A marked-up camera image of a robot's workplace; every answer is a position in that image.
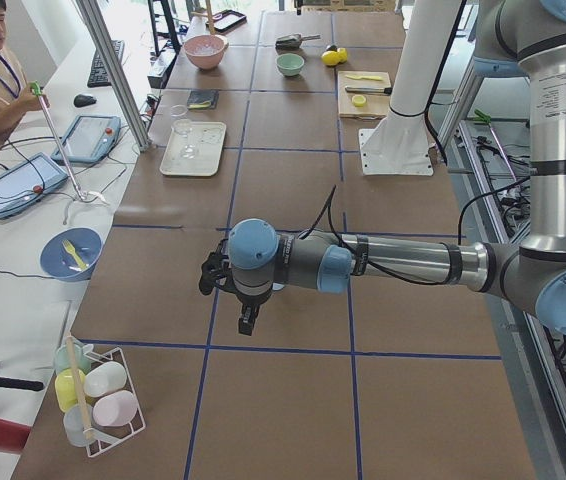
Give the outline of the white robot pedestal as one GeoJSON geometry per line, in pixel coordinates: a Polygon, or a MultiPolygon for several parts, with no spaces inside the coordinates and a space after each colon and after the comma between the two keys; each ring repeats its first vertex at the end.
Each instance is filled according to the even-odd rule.
{"type": "Polygon", "coordinates": [[[454,0],[414,3],[388,113],[375,129],[359,131],[365,175],[433,174],[427,110],[464,7],[454,0]]]}

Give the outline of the pink plastic cup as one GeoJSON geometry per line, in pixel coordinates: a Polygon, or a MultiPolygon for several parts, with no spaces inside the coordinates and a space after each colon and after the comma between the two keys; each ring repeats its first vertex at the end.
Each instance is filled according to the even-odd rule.
{"type": "Polygon", "coordinates": [[[137,397],[119,390],[100,398],[93,407],[93,418],[100,426],[119,427],[130,423],[138,410],[137,397]]]}

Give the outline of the green plastic cup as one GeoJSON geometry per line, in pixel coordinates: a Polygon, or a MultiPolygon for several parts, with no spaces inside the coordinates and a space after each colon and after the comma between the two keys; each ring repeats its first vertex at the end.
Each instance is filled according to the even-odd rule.
{"type": "MultiPolygon", "coordinates": [[[[74,343],[74,357],[77,363],[78,369],[87,375],[91,371],[91,360],[87,356],[90,352],[90,347],[86,344],[74,343]]],[[[69,353],[66,345],[61,346],[57,349],[54,356],[54,370],[56,374],[60,374],[62,371],[69,369],[70,359],[69,353]]]]}

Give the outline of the translucent plastic cup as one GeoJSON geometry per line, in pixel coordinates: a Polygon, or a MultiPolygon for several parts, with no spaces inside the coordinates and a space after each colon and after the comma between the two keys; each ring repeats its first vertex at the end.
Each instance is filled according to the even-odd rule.
{"type": "Polygon", "coordinates": [[[72,446],[86,447],[95,441],[93,434],[87,437],[84,433],[83,417],[78,404],[64,413],[63,427],[67,440],[72,446]]]}

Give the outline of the green ceramic bowl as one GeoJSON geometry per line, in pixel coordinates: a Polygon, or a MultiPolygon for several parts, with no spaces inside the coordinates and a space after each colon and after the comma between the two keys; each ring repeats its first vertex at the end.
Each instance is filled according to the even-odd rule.
{"type": "Polygon", "coordinates": [[[284,53],[276,58],[276,67],[279,73],[285,77],[294,77],[301,73],[305,60],[302,56],[294,53],[284,53]]]}

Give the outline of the metal handled knife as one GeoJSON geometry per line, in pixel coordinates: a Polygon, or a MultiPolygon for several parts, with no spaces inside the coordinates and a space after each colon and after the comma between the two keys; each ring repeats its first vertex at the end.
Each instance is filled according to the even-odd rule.
{"type": "Polygon", "coordinates": [[[347,93],[362,94],[362,95],[384,95],[389,96],[392,94],[392,87],[356,87],[347,85],[344,87],[347,93]]]}

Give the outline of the cream bear tray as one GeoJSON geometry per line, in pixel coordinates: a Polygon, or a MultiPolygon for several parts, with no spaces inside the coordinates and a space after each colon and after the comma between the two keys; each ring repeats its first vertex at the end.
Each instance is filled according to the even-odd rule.
{"type": "Polygon", "coordinates": [[[159,171],[164,176],[211,177],[218,171],[226,135],[223,122],[172,125],[159,171]]]}

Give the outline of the white plastic cup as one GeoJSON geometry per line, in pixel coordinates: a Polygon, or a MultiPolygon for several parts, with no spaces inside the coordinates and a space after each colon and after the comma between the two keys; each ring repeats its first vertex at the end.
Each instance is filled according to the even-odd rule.
{"type": "Polygon", "coordinates": [[[85,376],[84,392],[92,398],[102,397],[122,389],[126,382],[125,367],[116,361],[108,361],[85,376]]]}

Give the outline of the aluminium frame post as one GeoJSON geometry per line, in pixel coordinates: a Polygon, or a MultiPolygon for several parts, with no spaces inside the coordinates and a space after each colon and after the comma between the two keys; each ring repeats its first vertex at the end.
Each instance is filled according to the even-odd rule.
{"type": "Polygon", "coordinates": [[[111,86],[118,100],[119,106],[127,121],[129,130],[140,152],[145,152],[151,145],[145,123],[137,108],[132,90],[125,76],[121,61],[118,59],[112,45],[106,22],[96,0],[77,0],[77,8],[95,45],[96,51],[101,55],[111,86]]]}

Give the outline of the yellow plastic cup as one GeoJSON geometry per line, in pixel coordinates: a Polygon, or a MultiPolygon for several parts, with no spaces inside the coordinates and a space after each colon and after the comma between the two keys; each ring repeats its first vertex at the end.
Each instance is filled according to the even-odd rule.
{"type": "Polygon", "coordinates": [[[59,409],[65,413],[78,403],[72,370],[67,368],[56,375],[54,389],[59,409]]]}

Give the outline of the blue teach pendant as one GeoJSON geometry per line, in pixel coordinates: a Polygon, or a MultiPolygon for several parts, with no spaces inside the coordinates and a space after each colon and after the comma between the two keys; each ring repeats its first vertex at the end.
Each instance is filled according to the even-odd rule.
{"type": "Polygon", "coordinates": [[[67,179],[66,171],[45,153],[8,169],[0,174],[0,219],[18,215],[67,179]]]}
{"type": "Polygon", "coordinates": [[[115,146],[121,127],[118,116],[77,116],[61,139],[67,159],[72,164],[98,163],[115,146]]]}

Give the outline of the yellow plastic fork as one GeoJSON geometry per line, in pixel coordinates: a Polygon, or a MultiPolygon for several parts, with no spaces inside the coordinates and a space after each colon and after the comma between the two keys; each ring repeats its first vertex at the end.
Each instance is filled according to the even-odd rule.
{"type": "Polygon", "coordinates": [[[63,239],[62,240],[62,246],[63,246],[64,250],[66,251],[66,253],[69,254],[72,257],[72,259],[74,260],[74,262],[77,265],[77,268],[80,271],[85,271],[88,268],[87,264],[81,258],[81,256],[77,252],[75,246],[72,244],[72,242],[70,240],[63,239]]]}

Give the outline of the yellow lemon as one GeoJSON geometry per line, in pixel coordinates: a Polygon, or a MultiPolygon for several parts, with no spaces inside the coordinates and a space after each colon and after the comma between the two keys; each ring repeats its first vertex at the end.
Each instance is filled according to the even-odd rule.
{"type": "Polygon", "coordinates": [[[340,63],[345,63],[348,60],[348,51],[346,48],[344,47],[339,47],[336,51],[338,58],[339,58],[339,62],[340,63]]]}
{"type": "Polygon", "coordinates": [[[322,53],[321,61],[325,66],[334,67],[341,63],[341,55],[338,50],[328,50],[322,53]]]}

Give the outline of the half lemon slice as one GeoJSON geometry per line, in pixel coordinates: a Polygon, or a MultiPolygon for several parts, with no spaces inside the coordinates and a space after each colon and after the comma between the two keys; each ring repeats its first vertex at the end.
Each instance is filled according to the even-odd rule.
{"type": "Polygon", "coordinates": [[[351,102],[355,107],[359,108],[367,104],[367,98],[362,94],[355,94],[352,96],[351,102]]]}

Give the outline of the metal ice scoop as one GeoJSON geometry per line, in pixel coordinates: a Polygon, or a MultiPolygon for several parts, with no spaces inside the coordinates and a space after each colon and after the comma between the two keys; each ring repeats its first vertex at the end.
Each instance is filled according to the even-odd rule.
{"type": "Polygon", "coordinates": [[[282,50],[295,50],[298,49],[303,42],[310,40],[319,40],[321,38],[320,34],[314,35],[301,35],[301,34],[290,34],[278,37],[275,41],[275,47],[282,50]]]}

